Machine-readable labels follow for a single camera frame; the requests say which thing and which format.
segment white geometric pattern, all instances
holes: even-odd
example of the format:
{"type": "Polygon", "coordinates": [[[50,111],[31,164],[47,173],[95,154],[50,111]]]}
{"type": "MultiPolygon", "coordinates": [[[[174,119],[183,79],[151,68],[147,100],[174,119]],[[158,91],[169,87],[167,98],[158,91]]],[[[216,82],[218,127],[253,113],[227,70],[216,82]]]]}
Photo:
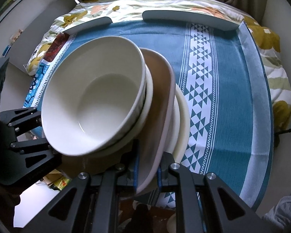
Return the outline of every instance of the white geometric pattern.
{"type": "MultiPolygon", "coordinates": [[[[210,129],[213,100],[213,71],[209,27],[190,23],[188,47],[179,87],[188,103],[191,115],[190,137],[181,164],[199,173],[204,161],[210,129]]],[[[156,203],[163,208],[174,208],[175,194],[161,193],[156,203]]]]}

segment screw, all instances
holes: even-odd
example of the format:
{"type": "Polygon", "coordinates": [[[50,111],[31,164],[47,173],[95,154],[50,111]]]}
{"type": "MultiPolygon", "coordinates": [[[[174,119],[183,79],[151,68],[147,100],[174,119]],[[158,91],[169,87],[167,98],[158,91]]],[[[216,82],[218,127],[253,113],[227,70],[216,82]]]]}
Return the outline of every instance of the screw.
{"type": "Polygon", "coordinates": [[[88,177],[88,173],[87,173],[87,172],[81,172],[81,173],[79,173],[79,175],[78,175],[78,178],[79,178],[80,180],[85,180],[87,177],[88,177]]]}
{"type": "Polygon", "coordinates": [[[125,168],[125,165],[122,163],[118,163],[115,165],[116,170],[123,170],[125,168]]]}
{"type": "Polygon", "coordinates": [[[206,176],[210,180],[214,180],[216,178],[216,175],[213,172],[207,173],[206,176]]]}
{"type": "Polygon", "coordinates": [[[177,170],[180,168],[180,165],[178,163],[172,163],[172,164],[170,164],[170,167],[174,170],[177,170]]]}

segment yellow flower pattern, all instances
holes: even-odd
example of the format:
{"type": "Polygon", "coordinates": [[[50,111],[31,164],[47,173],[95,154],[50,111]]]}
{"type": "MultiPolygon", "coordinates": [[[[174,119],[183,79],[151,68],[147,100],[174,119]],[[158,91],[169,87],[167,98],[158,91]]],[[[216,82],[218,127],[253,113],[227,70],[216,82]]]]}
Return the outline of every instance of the yellow flower pattern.
{"type": "Polygon", "coordinates": [[[64,31],[68,25],[75,26],[103,16],[110,17],[114,23],[142,20],[143,11],[156,9],[192,11],[233,21],[237,24],[244,20],[259,48],[268,77],[273,105],[274,129],[275,131],[286,129],[291,116],[291,89],[279,59],[279,36],[271,29],[261,27],[256,20],[246,13],[215,0],[89,0],[79,3],[70,14],[55,19],[49,32],[31,56],[26,67],[27,72],[29,75],[35,74],[45,51],[56,35],[64,31]]]}

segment stack of dishes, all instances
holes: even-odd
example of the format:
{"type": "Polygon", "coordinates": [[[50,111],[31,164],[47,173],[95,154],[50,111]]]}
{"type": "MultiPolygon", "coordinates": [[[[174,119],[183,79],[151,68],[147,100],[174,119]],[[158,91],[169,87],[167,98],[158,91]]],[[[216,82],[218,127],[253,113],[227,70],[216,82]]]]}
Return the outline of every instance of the stack of dishes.
{"type": "Polygon", "coordinates": [[[94,39],[68,55],[48,82],[41,117],[69,177],[105,171],[140,139],[137,193],[154,178],[164,150],[180,162],[190,130],[168,61],[122,37],[94,39]]]}

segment white bowl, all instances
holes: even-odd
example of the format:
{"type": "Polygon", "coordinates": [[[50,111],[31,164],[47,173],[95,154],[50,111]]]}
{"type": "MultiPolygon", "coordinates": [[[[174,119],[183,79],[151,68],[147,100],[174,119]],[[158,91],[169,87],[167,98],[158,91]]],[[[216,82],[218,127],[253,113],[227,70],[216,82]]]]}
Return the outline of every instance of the white bowl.
{"type": "Polygon", "coordinates": [[[116,142],[114,145],[111,145],[110,147],[107,147],[103,150],[96,151],[91,153],[89,156],[93,158],[97,157],[105,157],[108,156],[119,149],[121,149],[123,146],[128,144],[131,140],[133,140],[142,130],[146,118],[148,116],[151,103],[152,103],[152,97],[153,97],[153,81],[152,76],[150,73],[149,68],[146,66],[146,96],[145,96],[145,103],[143,105],[143,109],[141,111],[141,114],[135,123],[135,125],[132,127],[132,129],[118,142],[116,142]]]}
{"type": "Polygon", "coordinates": [[[101,173],[110,166],[119,163],[122,154],[129,152],[132,149],[132,140],[142,130],[152,103],[153,81],[148,68],[146,68],[146,72],[145,103],[143,105],[140,117],[133,128],[121,140],[106,149],[79,157],[63,155],[62,164],[58,167],[58,169],[63,171],[70,178],[74,178],[80,172],[84,171],[92,175],[101,173]]]}
{"type": "Polygon", "coordinates": [[[91,40],[69,54],[44,91],[45,137],[58,152],[81,156],[121,139],[140,116],[145,61],[123,37],[91,40]]]}

